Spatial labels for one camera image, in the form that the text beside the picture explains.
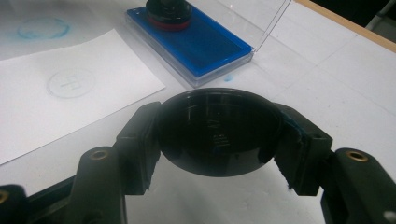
plastic case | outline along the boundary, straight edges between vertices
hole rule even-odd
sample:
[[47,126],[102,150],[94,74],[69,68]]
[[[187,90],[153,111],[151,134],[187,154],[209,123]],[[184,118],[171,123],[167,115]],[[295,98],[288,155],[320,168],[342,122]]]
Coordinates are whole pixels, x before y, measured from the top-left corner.
[[132,29],[194,88],[250,62],[290,0],[189,1],[188,28],[163,31],[152,26],[146,8],[127,10]]

circular stamp mark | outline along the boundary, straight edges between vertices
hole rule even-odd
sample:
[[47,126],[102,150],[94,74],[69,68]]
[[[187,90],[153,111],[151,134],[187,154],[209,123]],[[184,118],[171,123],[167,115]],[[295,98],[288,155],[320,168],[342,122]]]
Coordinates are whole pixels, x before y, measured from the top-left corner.
[[55,39],[65,36],[69,30],[70,26],[61,19],[41,17],[25,21],[17,32],[24,39]]
[[94,75],[84,69],[68,69],[53,75],[48,82],[52,95],[61,98],[77,98],[85,95],[95,85]]

blue ink stamp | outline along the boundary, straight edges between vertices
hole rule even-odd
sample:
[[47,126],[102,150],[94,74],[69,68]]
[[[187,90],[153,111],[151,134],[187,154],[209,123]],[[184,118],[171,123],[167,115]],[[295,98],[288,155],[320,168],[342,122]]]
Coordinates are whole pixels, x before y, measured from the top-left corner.
[[42,17],[25,21],[18,28],[18,35],[24,39],[56,39],[65,36],[70,26],[57,18]]

black holder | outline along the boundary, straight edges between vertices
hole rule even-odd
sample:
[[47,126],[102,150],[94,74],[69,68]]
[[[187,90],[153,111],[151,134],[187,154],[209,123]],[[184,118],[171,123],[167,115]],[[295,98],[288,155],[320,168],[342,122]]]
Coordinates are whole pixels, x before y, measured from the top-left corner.
[[161,152],[199,175],[242,175],[275,159],[291,189],[316,196],[326,223],[395,223],[396,185],[371,155],[332,139],[291,107],[238,90],[202,89],[141,106],[113,147],[76,176],[26,198],[0,187],[0,223],[126,223],[124,195],[149,188]]

white paper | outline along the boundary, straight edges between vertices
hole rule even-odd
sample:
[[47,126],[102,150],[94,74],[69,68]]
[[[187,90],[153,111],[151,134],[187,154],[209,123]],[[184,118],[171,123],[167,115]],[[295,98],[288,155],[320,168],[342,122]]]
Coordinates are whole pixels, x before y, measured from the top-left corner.
[[112,30],[87,43],[0,62],[0,164],[164,85]]

